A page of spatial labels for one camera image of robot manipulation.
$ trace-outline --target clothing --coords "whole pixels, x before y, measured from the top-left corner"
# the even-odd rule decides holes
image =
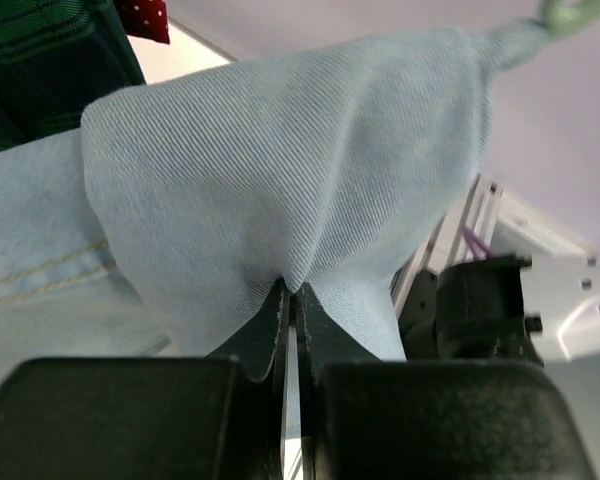
[[[111,0],[0,0],[0,151],[78,127],[142,71]]]
[[[391,278],[475,178],[491,78],[546,42],[530,20],[368,37],[94,102],[80,131],[0,154],[0,322],[64,301],[86,326],[104,304],[205,355],[282,277],[310,283],[372,354],[404,360]]]
[[[127,35],[169,43],[167,6],[162,0],[113,0]]]

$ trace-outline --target light blue denim fabric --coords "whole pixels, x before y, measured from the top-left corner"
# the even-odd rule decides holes
[[[86,199],[79,131],[0,153],[0,381],[47,355],[139,355],[165,333]]]
[[[282,277],[404,360],[391,277],[475,178],[492,76],[546,41],[522,20],[234,64],[0,154],[0,352],[131,354],[155,318],[204,355]]]

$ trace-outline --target metal frame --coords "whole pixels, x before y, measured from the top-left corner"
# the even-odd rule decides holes
[[[502,194],[498,223],[553,256],[584,257],[593,247],[573,232],[508,193]]]
[[[464,226],[472,229],[486,244],[491,243],[502,194],[501,187],[478,177],[469,192],[449,209],[442,222],[402,269],[393,286],[391,293],[398,316],[420,270],[426,268],[439,272],[471,258],[462,237]]]
[[[545,360],[600,353],[600,257],[537,256],[520,280],[525,309],[542,318],[533,341]]]

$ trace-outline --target jeans seam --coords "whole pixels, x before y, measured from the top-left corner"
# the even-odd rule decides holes
[[[18,293],[15,295],[10,295],[8,297],[2,297],[0,298],[0,305],[5,304],[5,303],[12,303],[15,302],[17,300],[21,300],[23,298],[27,298],[27,297],[32,297],[34,295],[39,295],[41,293],[46,293],[50,290],[55,290],[56,288],[60,288],[60,287],[65,287],[68,285],[73,285],[75,283],[78,283],[82,280],[86,280],[88,278],[91,278],[95,275],[97,275],[98,273],[103,273],[103,272],[108,272],[110,270],[112,270],[114,267],[116,266],[115,262],[110,262],[107,263],[105,265],[102,265],[101,267],[98,267],[94,270],[91,270],[90,272],[85,272],[85,273],[81,273],[79,275],[74,275],[73,277],[69,277],[66,278],[64,280],[60,280],[59,282],[55,282],[55,283],[51,283],[49,285],[45,285],[44,287],[40,287],[40,288],[36,288],[34,290],[30,290],[28,292],[23,292],[23,293]]]
[[[5,284],[5,283],[9,283],[9,282],[13,282],[14,280],[19,280],[21,278],[24,277],[28,277],[29,275],[33,275],[34,273],[40,273],[40,272],[44,272],[46,270],[50,270],[53,267],[56,267],[62,263],[68,262],[70,260],[73,260],[81,255],[84,255],[85,253],[89,253],[89,252],[93,252],[95,250],[100,250],[101,248],[105,248],[108,246],[108,242],[105,240],[103,242],[100,242],[96,245],[91,245],[89,247],[83,248],[81,250],[78,250],[77,252],[71,253],[69,255],[66,255],[64,257],[61,258],[56,258],[54,260],[51,260],[43,265],[40,265],[39,267],[35,267],[32,268],[30,270],[25,270],[24,272],[19,272],[16,273],[14,275],[11,275],[9,277],[6,278],[2,278],[0,279],[0,285]]]

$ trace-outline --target purple cable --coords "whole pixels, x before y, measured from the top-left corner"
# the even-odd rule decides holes
[[[482,256],[481,253],[484,254],[485,258],[493,258],[495,256],[489,246],[467,227],[462,228],[462,237],[474,258],[480,258]]]

